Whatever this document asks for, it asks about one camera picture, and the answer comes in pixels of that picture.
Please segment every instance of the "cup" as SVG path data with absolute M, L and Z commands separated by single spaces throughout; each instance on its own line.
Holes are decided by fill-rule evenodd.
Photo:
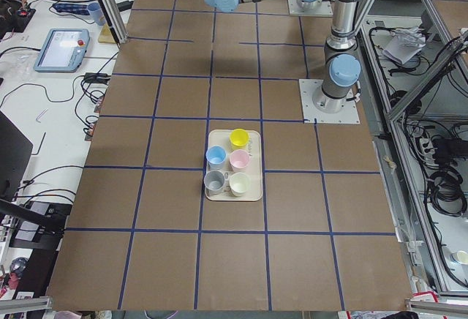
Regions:
M 468 253 L 465 251 L 454 252 L 450 255 L 450 259 L 458 264 L 468 265 Z
M 206 151 L 205 156 L 210 169 L 219 170 L 224 166 L 226 151 L 220 146 L 213 146 Z
M 243 149 L 236 149 L 229 156 L 229 163 L 233 171 L 245 171 L 250 163 L 250 156 Z
M 218 195 L 221 193 L 224 189 L 225 182 L 226 180 L 224 179 L 223 173 L 218 170 L 207 172 L 205 178 L 203 178 L 203 183 L 209 195 Z
M 236 149 L 245 149 L 249 143 L 249 133 L 244 129 L 235 129 L 229 135 L 231 147 Z
M 234 173 L 229 178 L 229 186 L 234 196 L 241 197 L 249 191 L 250 178 L 245 173 Z
M 104 13 L 102 13 L 101 6 L 98 2 L 88 4 L 87 10 L 97 25 L 103 26 L 105 24 Z

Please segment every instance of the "blue plastic cup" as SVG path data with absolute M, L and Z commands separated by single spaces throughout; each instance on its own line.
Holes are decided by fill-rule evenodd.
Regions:
M 105 24 L 104 13 L 98 2 L 88 4 L 88 12 L 97 25 L 103 26 Z
M 222 169 L 226 161 L 226 151 L 220 146 L 210 147 L 205 156 L 211 170 Z

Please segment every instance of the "yellow cup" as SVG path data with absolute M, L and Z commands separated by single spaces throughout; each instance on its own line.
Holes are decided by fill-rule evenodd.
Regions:
M 229 135 L 229 141 L 233 151 L 236 149 L 245 149 L 249 143 L 249 133 L 244 129 L 235 129 Z

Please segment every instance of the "beige tray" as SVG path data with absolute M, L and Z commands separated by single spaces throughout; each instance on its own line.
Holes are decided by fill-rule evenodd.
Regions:
M 229 164 L 229 155 L 233 152 L 229 141 L 229 135 L 232 130 L 213 130 L 208 136 L 208 147 L 221 146 L 226 150 L 227 157 L 223 168 L 220 170 L 226 178 L 224 191 L 218 195 L 209 195 L 205 189 L 205 196 L 209 200 L 238 200 L 238 201 L 256 201 L 263 196 L 263 174 L 262 174 L 262 140 L 260 134 L 256 131 L 247 130 L 249 133 L 249 143 L 246 150 L 250 155 L 250 163 L 245 174 L 250 176 L 251 186 L 249 191 L 241 197 L 236 197 L 231 193 L 229 187 L 229 177 L 234 174 Z M 211 169 L 207 163 L 206 171 Z

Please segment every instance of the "white mounting plate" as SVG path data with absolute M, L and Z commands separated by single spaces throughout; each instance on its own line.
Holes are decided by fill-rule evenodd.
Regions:
M 302 114 L 304 123 L 325 123 L 325 124 L 360 124 L 358 109 L 354 101 L 344 104 L 342 110 L 335 114 L 324 113 L 315 107 L 312 103 L 312 95 L 318 87 L 322 85 L 323 80 L 318 79 L 300 79 L 299 89 L 301 90 Z
M 323 17 L 329 18 L 333 15 L 331 4 L 329 1 L 322 1 L 318 7 L 311 10 L 303 11 L 296 0 L 287 0 L 287 5 L 290 8 L 290 15 L 309 16 L 309 17 Z

